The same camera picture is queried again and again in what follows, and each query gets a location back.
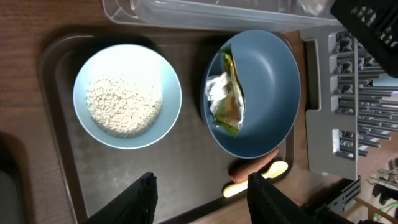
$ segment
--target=table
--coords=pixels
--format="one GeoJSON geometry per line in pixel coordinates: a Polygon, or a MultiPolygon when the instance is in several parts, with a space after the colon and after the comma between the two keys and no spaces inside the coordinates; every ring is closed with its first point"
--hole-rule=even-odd
{"type": "MultiPolygon", "coordinates": [[[[0,138],[5,139],[20,170],[27,217],[32,223],[73,223],[57,153],[53,145],[37,79],[41,51],[60,30],[72,26],[116,26],[108,21],[100,0],[0,1],[0,138]]],[[[298,32],[287,34],[302,76],[302,103],[295,124],[296,159],[289,176],[277,187],[298,205],[340,178],[308,170],[305,109],[307,77],[304,47],[298,32]]],[[[393,140],[371,149],[359,161],[369,177],[395,156],[393,140]]],[[[246,201],[217,211],[198,223],[250,223],[246,201]]]]}

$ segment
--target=bowl rim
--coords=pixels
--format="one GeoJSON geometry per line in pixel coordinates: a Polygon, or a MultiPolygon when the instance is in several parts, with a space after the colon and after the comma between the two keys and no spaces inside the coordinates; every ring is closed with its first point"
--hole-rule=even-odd
{"type": "MultiPolygon", "coordinates": [[[[216,138],[216,136],[214,135],[213,131],[212,131],[211,128],[210,128],[210,121],[208,120],[208,118],[207,118],[207,116],[206,116],[206,114],[205,114],[205,107],[207,106],[206,103],[208,102],[208,100],[206,99],[205,91],[201,91],[201,93],[200,93],[200,94],[201,94],[201,99],[203,99],[203,100],[200,102],[200,104],[203,106],[203,109],[201,110],[201,113],[202,113],[202,116],[204,117],[204,119],[205,119],[205,121],[206,121],[207,128],[209,129],[211,135],[212,135],[213,138],[216,140],[216,142],[218,143],[218,145],[221,146],[227,153],[231,154],[232,156],[241,158],[241,159],[257,159],[257,158],[259,158],[259,157],[262,157],[262,156],[267,155],[268,153],[271,153],[273,150],[275,150],[277,147],[280,146],[280,144],[286,139],[286,136],[288,135],[288,133],[292,130],[292,128],[294,128],[294,124],[295,124],[295,122],[296,122],[296,119],[297,119],[297,116],[298,116],[299,110],[300,110],[300,105],[301,105],[301,94],[302,94],[300,70],[299,70],[299,66],[297,65],[297,61],[296,61],[296,59],[295,59],[295,57],[294,57],[293,51],[292,51],[292,49],[290,49],[289,46],[288,46],[280,37],[278,37],[277,35],[275,35],[275,34],[273,34],[273,33],[271,33],[271,32],[265,31],[265,30],[258,30],[258,29],[247,30],[247,31],[244,31],[244,32],[240,32],[240,33],[234,35],[233,37],[231,37],[230,39],[228,39],[228,40],[220,47],[220,49],[222,49],[223,47],[225,47],[226,45],[228,45],[229,42],[230,42],[233,38],[235,38],[236,36],[242,35],[242,34],[247,34],[247,33],[249,33],[249,32],[262,32],[263,34],[266,34],[266,35],[269,35],[269,36],[273,36],[273,37],[275,37],[279,42],[281,42],[281,43],[283,44],[283,48],[286,48],[286,49],[289,51],[289,56],[287,56],[287,57],[291,57],[291,59],[293,59],[294,67],[297,69],[297,74],[298,74],[298,90],[299,90],[300,94],[299,94],[299,97],[298,97],[297,109],[296,109],[296,112],[295,112],[295,116],[294,116],[293,122],[292,122],[292,124],[290,125],[289,131],[286,133],[285,137],[280,141],[280,143],[278,143],[278,144],[277,144],[273,149],[271,149],[270,151],[265,152],[265,153],[263,153],[263,154],[260,154],[260,155],[258,155],[258,156],[240,156],[240,155],[237,155],[237,154],[232,153],[232,152],[230,152],[229,150],[227,150],[227,149],[219,142],[219,140],[216,138]]],[[[217,53],[213,56],[213,58],[211,59],[211,62],[209,63],[209,65],[208,65],[208,67],[207,67],[207,69],[206,69],[205,76],[203,77],[203,81],[202,81],[202,84],[201,84],[203,88],[204,88],[204,86],[205,86],[205,83],[206,83],[206,81],[207,81],[207,78],[209,77],[209,72],[210,72],[210,70],[211,70],[210,68],[213,66],[213,64],[214,64],[214,62],[215,62],[215,60],[216,60],[216,57],[217,57],[217,55],[219,54],[219,51],[217,51],[217,53]]]]}
{"type": "Polygon", "coordinates": [[[166,134],[168,134],[168,133],[170,132],[170,130],[174,127],[175,123],[176,123],[177,120],[178,120],[178,117],[180,116],[181,107],[182,107],[182,89],[181,89],[181,83],[180,83],[180,79],[178,78],[177,72],[175,71],[175,69],[173,68],[173,66],[172,66],[172,65],[170,64],[170,62],[169,62],[168,60],[166,60],[166,58],[164,58],[163,55],[161,55],[160,53],[158,53],[158,52],[156,52],[155,50],[152,50],[152,49],[150,49],[150,48],[148,48],[148,47],[145,47],[145,46],[142,46],[142,45],[137,45],[137,44],[115,44],[115,45],[112,45],[112,46],[109,46],[109,47],[105,47],[105,48],[101,49],[100,51],[98,51],[97,53],[93,54],[93,55],[83,64],[83,66],[79,69],[79,72],[78,72],[78,74],[77,74],[77,76],[76,76],[76,79],[75,79],[75,82],[74,82],[74,84],[73,84],[73,96],[72,96],[72,98],[73,98],[73,109],[75,110],[75,114],[76,114],[76,116],[77,116],[77,118],[78,118],[78,120],[79,120],[79,123],[83,126],[83,128],[86,130],[86,132],[87,132],[91,137],[93,137],[95,140],[99,141],[100,143],[102,143],[102,144],[104,144],[104,145],[106,145],[106,146],[109,146],[109,147],[112,147],[112,148],[115,148],[115,149],[123,149],[123,150],[141,149],[141,148],[143,148],[143,147],[150,146],[150,145],[152,145],[152,144],[154,144],[154,143],[160,141],[160,140],[161,140],[166,134]],[[89,63],[89,61],[92,60],[93,57],[95,57],[96,55],[98,55],[98,54],[103,54],[103,52],[104,52],[105,50],[109,50],[109,49],[115,48],[115,47],[122,47],[123,45],[128,45],[128,46],[132,46],[132,47],[139,47],[139,48],[143,48],[143,49],[146,49],[146,50],[148,50],[148,51],[154,52],[154,53],[157,54],[160,58],[162,58],[168,65],[170,65],[170,67],[172,68],[172,70],[173,70],[173,72],[174,72],[173,75],[175,75],[175,77],[177,78],[178,90],[179,90],[178,92],[179,92],[179,95],[180,95],[180,101],[179,101],[179,103],[178,103],[178,112],[177,112],[177,114],[176,114],[176,116],[175,116],[175,118],[174,118],[172,124],[171,124],[170,127],[168,128],[168,130],[166,130],[166,132],[163,133],[163,135],[161,135],[161,136],[160,136],[159,138],[157,138],[156,140],[154,140],[154,141],[152,141],[152,142],[150,142],[150,143],[148,143],[148,144],[145,144],[145,145],[142,145],[142,146],[137,146],[137,147],[119,147],[119,146],[114,146],[114,145],[112,145],[112,144],[109,144],[109,143],[103,141],[103,140],[100,139],[100,138],[97,138],[97,137],[96,137],[93,133],[91,133],[91,131],[88,130],[88,128],[83,124],[83,122],[82,122],[82,120],[81,120],[81,118],[80,118],[80,115],[79,115],[79,113],[77,112],[77,109],[76,109],[76,102],[75,102],[75,87],[76,87],[76,80],[77,80],[77,78],[81,75],[81,71],[82,71],[83,67],[86,66],[86,65],[89,63]]]}

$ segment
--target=metal baking tray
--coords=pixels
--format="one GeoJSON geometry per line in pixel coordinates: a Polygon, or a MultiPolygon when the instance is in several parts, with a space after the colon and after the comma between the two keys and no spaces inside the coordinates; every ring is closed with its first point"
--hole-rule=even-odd
{"type": "MultiPolygon", "coordinates": [[[[206,66],[234,33],[149,27],[90,28],[53,41],[39,63],[39,80],[75,223],[103,208],[145,172],[157,177],[155,223],[188,223],[236,202],[223,198],[238,160],[225,152],[201,120],[199,91],[206,66]],[[73,84],[81,66],[115,44],[139,44],[163,55],[178,74],[183,100],[172,130],[159,142],[136,150],[113,149],[93,139],[73,108],[73,84]]],[[[294,134],[277,156],[292,167],[294,134]]],[[[273,183],[282,176],[272,179],[273,183]]]]}

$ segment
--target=bowl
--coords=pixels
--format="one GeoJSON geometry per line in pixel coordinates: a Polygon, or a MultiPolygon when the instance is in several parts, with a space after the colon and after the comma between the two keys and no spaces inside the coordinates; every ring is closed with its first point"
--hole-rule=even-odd
{"type": "Polygon", "coordinates": [[[224,72],[217,53],[206,71],[201,89],[201,114],[217,143],[228,153],[243,159],[261,157],[274,150],[286,137],[300,105],[300,73],[292,51],[278,36],[263,30],[249,30],[229,39],[238,78],[246,100],[246,114],[234,137],[217,127],[204,91],[209,76],[224,72]]]}
{"type": "Polygon", "coordinates": [[[117,149],[138,149],[162,139],[175,124],[182,104],[182,92],[171,64],[157,52],[140,45],[121,44],[94,54],[80,69],[73,87],[73,105],[81,125],[99,142],[117,149]],[[87,88],[93,77],[128,74],[125,79],[145,75],[159,78],[163,103],[156,122],[141,135],[117,138],[103,131],[87,108],[87,88]]]}

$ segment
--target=crumpled packet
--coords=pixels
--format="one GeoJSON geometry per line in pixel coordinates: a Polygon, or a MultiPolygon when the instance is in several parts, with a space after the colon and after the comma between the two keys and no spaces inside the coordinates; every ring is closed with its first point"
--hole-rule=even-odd
{"type": "Polygon", "coordinates": [[[225,72],[207,79],[205,94],[211,102],[210,111],[213,113],[214,123],[237,136],[243,125],[246,104],[231,46],[221,49],[220,53],[225,72]]]}

